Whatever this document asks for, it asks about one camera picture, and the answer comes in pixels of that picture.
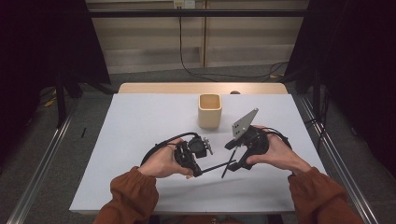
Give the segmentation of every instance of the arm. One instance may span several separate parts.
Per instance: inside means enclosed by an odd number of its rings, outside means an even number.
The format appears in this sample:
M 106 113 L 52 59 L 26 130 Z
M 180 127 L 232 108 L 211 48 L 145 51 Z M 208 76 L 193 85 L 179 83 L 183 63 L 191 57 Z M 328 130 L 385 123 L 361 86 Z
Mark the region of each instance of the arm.
M 101 223 L 135 223 L 149 218 L 158 202 L 156 179 L 142 175 L 137 167 L 114 178 L 110 184 L 113 199 L 94 221 Z
M 346 191 L 315 167 L 289 177 L 299 223 L 363 223 L 347 204 Z
M 174 158 L 174 144 L 182 141 L 178 138 L 170 142 L 170 146 L 155 152 L 141 167 L 134 167 L 130 172 L 114 178 L 110 184 L 113 199 L 102 207 L 93 223 L 135 223 L 147 220 L 158 202 L 156 177 L 192 175 L 191 169 L 181 167 Z
M 290 192 L 299 223 L 363 223 L 348 206 L 347 193 L 340 185 L 311 167 L 276 135 L 268 135 L 268 141 L 268 151 L 248 157 L 247 163 L 268 163 L 293 172 Z

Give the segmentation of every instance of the wrist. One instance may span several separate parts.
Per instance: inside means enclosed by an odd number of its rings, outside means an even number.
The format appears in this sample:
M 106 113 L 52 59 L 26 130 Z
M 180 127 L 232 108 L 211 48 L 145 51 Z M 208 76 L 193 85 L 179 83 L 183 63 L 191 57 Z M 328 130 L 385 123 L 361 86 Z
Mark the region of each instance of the wrist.
M 141 167 L 137 168 L 137 171 L 138 171 L 140 174 L 142 174 L 142 175 L 155 177 L 155 176 L 153 176 L 152 173 L 151 173 L 149 170 L 147 170 L 146 167 L 144 167 L 144 166 L 141 166 Z
M 294 175 L 302 175 L 311 170 L 312 166 L 306 161 L 297 163 L 292 169 L 290 169 Z

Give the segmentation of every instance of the white wall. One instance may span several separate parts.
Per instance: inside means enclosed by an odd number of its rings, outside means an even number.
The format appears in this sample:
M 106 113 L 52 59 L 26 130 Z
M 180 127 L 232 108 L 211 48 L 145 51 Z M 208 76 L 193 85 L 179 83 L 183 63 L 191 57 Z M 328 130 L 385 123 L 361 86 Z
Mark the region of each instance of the white wall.
M 171 9 L 173 1 L 164 0 L 87 0 L 89 9 Z M 210 9 L 305 9 L 308 0 L 204 0 L 196 1 L 196 8 Z M 227 57 L 243 49 L 267 50 L 268 63 L 287 61 L 290 57 L 302 18 L 183 18 L 183 49 L 197 48 L 200 63 L 195 66 L 227 65 Z M 120 50 L 179 48 L 178 18 L 121 18 L 92 19 L 107 65 L 114 62 L 112 55 Z M 265 63 L 252 53 L 240 64 Z

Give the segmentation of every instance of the wall outlet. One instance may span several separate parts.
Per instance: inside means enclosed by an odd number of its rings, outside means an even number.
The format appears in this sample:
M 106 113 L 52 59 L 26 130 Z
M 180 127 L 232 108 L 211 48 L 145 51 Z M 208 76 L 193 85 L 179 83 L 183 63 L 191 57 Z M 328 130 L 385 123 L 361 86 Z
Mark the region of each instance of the wall outlet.
M 184 0 L 174 0 L 174 9 L 184 8 Z
M 195 9 L 195 0 L 184 0 L 184 8 Z

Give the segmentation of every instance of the hand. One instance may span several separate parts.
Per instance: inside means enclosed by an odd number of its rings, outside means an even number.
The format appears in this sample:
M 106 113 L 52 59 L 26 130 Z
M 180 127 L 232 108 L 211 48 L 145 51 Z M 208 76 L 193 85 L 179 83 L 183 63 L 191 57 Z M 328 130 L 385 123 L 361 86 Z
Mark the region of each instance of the hand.
M 181 167 L 175 161 L 175 144 L 181 142 L 183 142 L 183 139 L 178 138 L 170 142 L 168 146 L 160 148 L 137 170 L 143 175 L 158 178 L 167 177 L 172 174 L 192 175 L 191 169 Z
M 247 158 L 247 164 L 268 163 L 282 170 L 290 170 L 295 175 L 303 174 L 311 169 L 308 162 L 301 159 L 294 151 L 275 134 L 268 134 L 269 148 L 265 154 Z

